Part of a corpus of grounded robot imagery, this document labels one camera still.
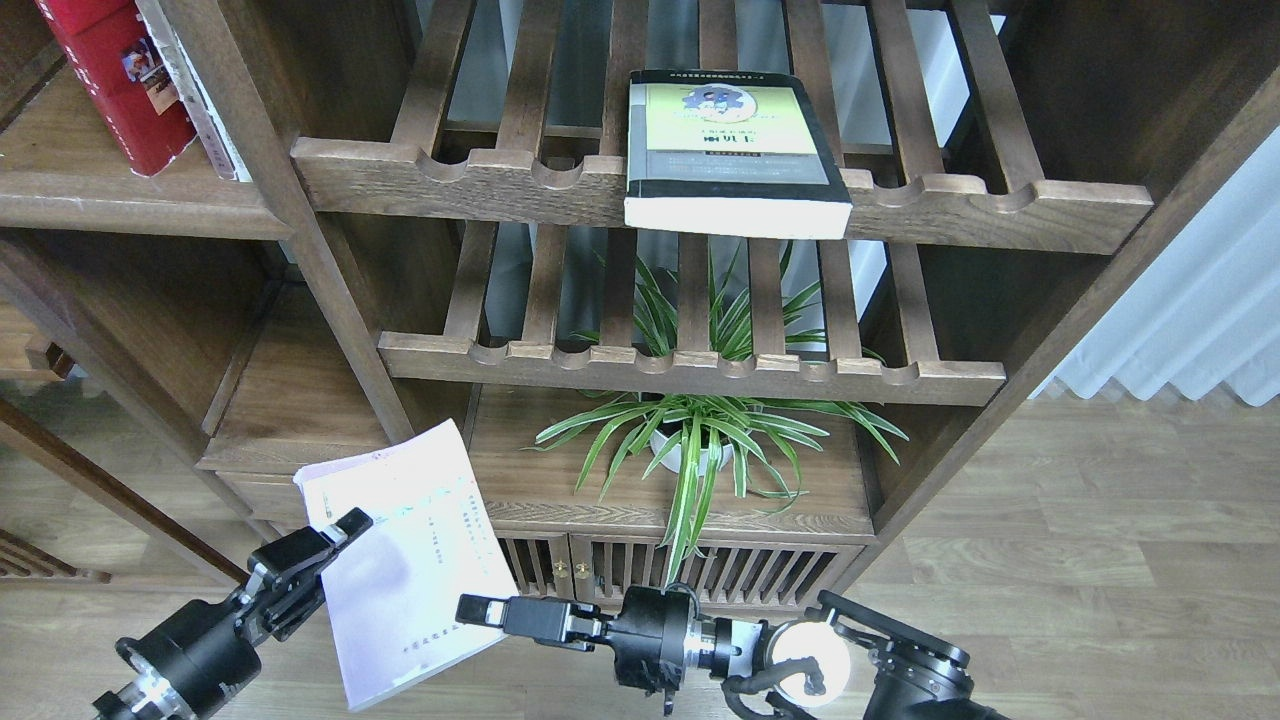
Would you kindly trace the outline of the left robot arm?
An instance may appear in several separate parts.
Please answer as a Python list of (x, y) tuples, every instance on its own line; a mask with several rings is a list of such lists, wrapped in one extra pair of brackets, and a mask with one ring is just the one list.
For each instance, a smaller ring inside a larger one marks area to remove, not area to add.
[(323, 570), (371, 527), (351, 509), (321, 530), (294, 530), (251, 553), (250, 579), (221, 602), (192, 600), (142, 638), (120, 638), (116, 652), (137, 675), (93, 702), (97, 716), (211, 717), (260, 674), (256, 648), (285, 641), (323, 606)]

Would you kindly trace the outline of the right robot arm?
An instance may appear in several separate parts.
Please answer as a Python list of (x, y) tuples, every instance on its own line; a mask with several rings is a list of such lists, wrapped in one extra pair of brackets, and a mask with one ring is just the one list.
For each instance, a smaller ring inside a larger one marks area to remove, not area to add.
[(965, 651), (829, 591), (782, 624), (707, 616), (682, 585), (630, 587), (616, 615), (552, 597), (463, 594), (456, 618), (563, 650), (611, 647), (616, 682), (662, 693), (666, 712), (686, 675), (704, 670), (741, 719), (758, 717), (750, 694), (765, 697), (773, 719), (809, 719), (846, 691), (861, 647), (874, 669), (865, 717), (997, 717), (972, 698)]

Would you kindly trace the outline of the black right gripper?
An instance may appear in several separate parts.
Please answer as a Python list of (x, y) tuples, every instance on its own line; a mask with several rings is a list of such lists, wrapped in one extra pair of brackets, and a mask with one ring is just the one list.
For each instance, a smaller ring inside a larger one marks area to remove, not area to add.
[(462, 594), (456, 620), (582, 652), (604, 637), (614, 651), (617, 683), (646, 694), (660, 692), (666, 701), (675, 698), (687, 671), (712, 670), (716, 656), (716, 624), (700, 618), (698, 597), (685, 585), (631, 585), (620, 614), (609, 621), (590, 603)]

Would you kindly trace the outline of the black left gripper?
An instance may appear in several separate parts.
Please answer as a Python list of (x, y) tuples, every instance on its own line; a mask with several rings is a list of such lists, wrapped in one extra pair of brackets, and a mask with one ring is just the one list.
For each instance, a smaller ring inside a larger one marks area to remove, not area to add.
[(142, 638), (120, 638), (136, 678), (115, 693), (115, 715), (214, 715), (260, 674), (255, 647), (287, 641), (323, 606), (323, 570), (371, 527), (351, 509), (321, 530), (294, 530), (250, 555), (244, 597), (192, 600)]

